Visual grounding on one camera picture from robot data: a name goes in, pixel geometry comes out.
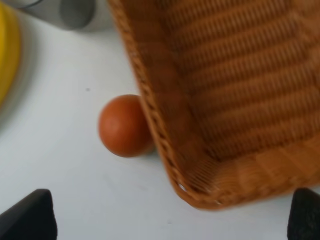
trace yellow object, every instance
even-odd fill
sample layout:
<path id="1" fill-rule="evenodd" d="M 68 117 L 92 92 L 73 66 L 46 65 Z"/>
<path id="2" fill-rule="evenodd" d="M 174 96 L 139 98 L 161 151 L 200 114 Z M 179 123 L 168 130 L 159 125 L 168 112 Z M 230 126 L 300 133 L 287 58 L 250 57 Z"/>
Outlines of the yellow object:
<path id="1" fill-rule="evenodd" d="M 21 34 L 18 19 L 0 3 L 0 105 L 7 95 L 20 63 Z"/>

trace basket weave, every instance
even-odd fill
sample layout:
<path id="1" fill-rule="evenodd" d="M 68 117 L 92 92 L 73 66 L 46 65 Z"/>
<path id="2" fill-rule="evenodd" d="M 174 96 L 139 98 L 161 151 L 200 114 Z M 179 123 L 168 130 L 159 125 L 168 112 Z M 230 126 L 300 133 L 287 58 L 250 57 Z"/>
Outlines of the basket weave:
<path id="1" fill-rule="evenodd" d="M 109 0 L 170 181 L 219 209 L 320 183 L 320 0 Z"/>

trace white surface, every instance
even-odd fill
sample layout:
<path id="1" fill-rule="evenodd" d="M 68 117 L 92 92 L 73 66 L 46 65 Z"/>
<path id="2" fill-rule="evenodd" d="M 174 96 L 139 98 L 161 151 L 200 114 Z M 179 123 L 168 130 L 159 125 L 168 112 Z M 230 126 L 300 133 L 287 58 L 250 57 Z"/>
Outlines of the white surface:
<path id="1" fill-rule="evenodd" d="M 26 53 L 0 112 L 0 213 L 53 195 L 59 240 L 285 240 L 292 196 L 218 212 L 173 191 L 156 155 L 112 155 L 97 134 L 111 98 L 136 93 L 113 29 L 63 31 L 21 16 Z"/>

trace black object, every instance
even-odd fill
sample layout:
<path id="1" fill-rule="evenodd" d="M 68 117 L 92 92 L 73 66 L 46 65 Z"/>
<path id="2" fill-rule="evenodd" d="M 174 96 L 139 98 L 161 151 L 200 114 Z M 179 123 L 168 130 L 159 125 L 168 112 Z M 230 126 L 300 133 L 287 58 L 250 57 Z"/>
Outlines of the black object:
<path id="1" fill-rule="evenodd" d="M 320 240 L 320 195 L 298 189 L 292 199 L 288 240 Z"/>
<path id="2" fill-rule="evenodd" d="M 52 196 L 38 189 L 0 215 L 0 240 L 56 240 Z"/>

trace egg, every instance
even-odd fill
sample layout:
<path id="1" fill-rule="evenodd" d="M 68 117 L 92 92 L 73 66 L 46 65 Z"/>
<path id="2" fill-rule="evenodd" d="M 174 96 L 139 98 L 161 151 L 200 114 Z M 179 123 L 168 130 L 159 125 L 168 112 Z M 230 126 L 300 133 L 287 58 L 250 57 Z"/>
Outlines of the egg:
<path id="1" fill-rule="evenodd" d="M 100 114 L 98 131 L 104 146 L 121 157 L 137 157 L 154 148 L 137 95 L 122 95 L 110 101 Z"/>

